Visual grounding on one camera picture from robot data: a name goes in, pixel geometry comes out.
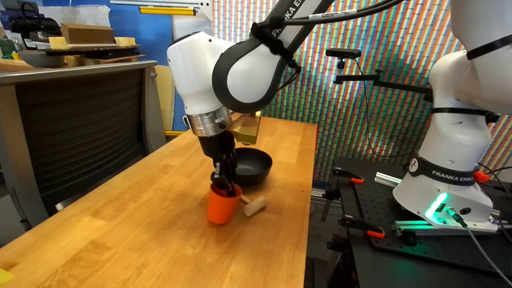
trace black platform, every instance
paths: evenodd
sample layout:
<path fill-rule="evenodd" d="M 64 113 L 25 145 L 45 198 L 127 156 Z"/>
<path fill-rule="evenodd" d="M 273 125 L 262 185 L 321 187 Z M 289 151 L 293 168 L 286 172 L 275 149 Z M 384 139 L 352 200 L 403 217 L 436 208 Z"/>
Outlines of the black platform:
<path fill-rule="evenodd" d="M 414 215 L 395 203 L 391 188 L 375 183 L 373 179 L 376 172 L 403 178 L 405 170 L 402 167 L 346 158 L 337 158 L 335 163 L 366 180 L 357 186 L 342 184 L 340 193 L 344 212 L 383 226 L 387 235 L 384 239 L 369 241 L 362 231 L 349 229 L 361 288 L 411 285 L 507 287 L 505 281 L 489 269 L 468 236 L 423 236 L 418 237 L 417 246 L 407 246 L 403 239 L 392 233 L 391 225 L 395 220 L 413 220 L 410 217 Z M 491 198 L 502 195 L 493 189 L 484 190 Z M 497 208 L 510 210 L 509 207 Z M 503 236 L 477 236 L 477 239 L 504 273 L 510 274 L 512 248 Z"/>

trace patterned backdrop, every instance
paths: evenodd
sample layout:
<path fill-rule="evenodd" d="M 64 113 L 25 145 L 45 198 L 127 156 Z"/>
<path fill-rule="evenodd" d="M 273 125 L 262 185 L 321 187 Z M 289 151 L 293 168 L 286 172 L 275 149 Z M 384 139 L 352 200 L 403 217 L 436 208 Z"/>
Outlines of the patterned backdrop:
<path fill-rule="evenodd" d="M 250 25 L 265 19 L 276 0 L 216 0 L 214 36 L 240 42 Z M 366 7 L 375 0 L 335 1 L 329 12 Z M 335 85 L 337 60 L 325 56 L 330 47 L 360 49 L 365 74 L 384 70 L 382 80 L 426 85 L 430 68 L 445 54 L 462 50 L 450 30 L 447 0 L 406 1 L 377 15 L 343 23 L 318 25 L 297 50 L 303 73 L 281 90 L 264 115 L 318 124 L 315 180 L 327 181 L 334 156 L 405 163 L 421 146 L 430 122 L 432 104 L 422 95 L 372 87 L 366 83 L 369 123 L 365 118 L 364 83 Z M 358 74 L 348 60 L 344 74 Z M 291 72 L 284 75 L 288 79 Z M 510 117 L 491 126 L 494 141 L 483 162 L 500 167 L 510 158 Z"/>

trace orange cup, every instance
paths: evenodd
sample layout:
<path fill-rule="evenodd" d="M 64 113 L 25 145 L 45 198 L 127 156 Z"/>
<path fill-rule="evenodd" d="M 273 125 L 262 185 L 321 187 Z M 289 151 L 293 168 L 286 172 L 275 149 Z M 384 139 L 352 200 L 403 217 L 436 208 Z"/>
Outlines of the orange cup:
<path fill-rule="evenodd" d="M 220 190 L 213 183 L 210 185 L 210 195 L 208 199 L 208 220 L 215 224 L 226 224 L 233 216 L 234 209 L 237 207 L 242 196 L 242 188 L 233 184 L 235 197 L 227 197 L 225 190 Z"/>

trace gray chair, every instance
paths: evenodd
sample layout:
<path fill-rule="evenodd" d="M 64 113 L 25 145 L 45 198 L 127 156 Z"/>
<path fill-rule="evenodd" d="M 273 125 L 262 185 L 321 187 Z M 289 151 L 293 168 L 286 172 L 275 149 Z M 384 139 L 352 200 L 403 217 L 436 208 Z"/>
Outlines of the gray chair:
<path fill-rule="evenodd" d="M 0 163 L 27 229 L 165 144 L 156 64 L 0 74 Z"/>

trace floor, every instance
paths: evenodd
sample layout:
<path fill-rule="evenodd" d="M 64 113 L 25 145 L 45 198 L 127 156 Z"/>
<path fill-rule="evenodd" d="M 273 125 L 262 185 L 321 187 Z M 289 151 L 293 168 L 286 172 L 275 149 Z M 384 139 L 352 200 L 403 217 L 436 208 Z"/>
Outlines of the floor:
<path fill-rule="evenodd" d="M 341 218 L 339 201 L 333 202 L 325 222 L 320 221 L 325 200 L 311 197 L 313 214 L 309 219 L 308 247 L 306 258 L 305 288 L 326 288 L 328 285 L 325 269 L 331 256 L 327 249 L 327 241 L 331 240 L 333 233 L 338 233 L 338 219 Z M 341 283 L 332 283 L 331 286 L 342 287 Z"/>

